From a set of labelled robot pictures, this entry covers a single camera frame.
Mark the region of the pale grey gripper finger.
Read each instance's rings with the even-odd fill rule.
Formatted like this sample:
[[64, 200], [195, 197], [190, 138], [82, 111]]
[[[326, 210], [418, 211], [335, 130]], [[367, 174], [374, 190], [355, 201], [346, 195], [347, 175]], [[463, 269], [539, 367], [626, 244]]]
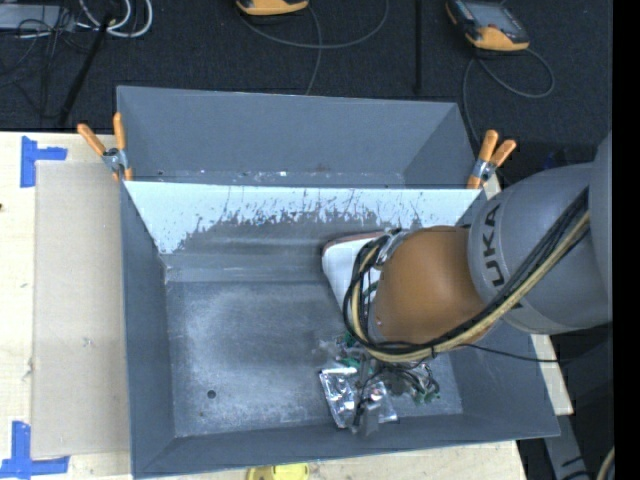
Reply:
[[380, 395], [372, 393], [363, 399], [360, 413], [360, 431], [364, 436], [370, 436], [378, 430], [381, 409]]

